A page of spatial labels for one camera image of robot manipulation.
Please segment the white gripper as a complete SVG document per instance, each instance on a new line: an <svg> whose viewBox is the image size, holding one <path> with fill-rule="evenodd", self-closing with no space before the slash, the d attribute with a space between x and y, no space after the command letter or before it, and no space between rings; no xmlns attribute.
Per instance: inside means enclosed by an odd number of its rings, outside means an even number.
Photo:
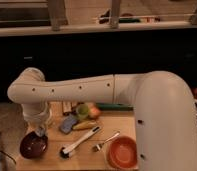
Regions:
<svg viewBox="0 0 197 171"><path fill-rule="evenodd" d="M50 120L51 114L47 102L23 104L22 110L24 120L35 126L45 125Z"/></svg>

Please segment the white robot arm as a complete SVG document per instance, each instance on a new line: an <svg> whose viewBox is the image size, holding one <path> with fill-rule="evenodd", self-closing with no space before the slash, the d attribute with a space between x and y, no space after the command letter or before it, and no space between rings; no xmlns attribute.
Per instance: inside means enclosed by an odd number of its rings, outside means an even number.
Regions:
<svg viewBox="0 0 197 171"><path fill-rule="evenodd" d="M153 71L47 82L25 69L7 95L25 119L44 121L50 101L127 104L134 108L139 171L197 171L197 119L192 92L174 73Z"/></svg>

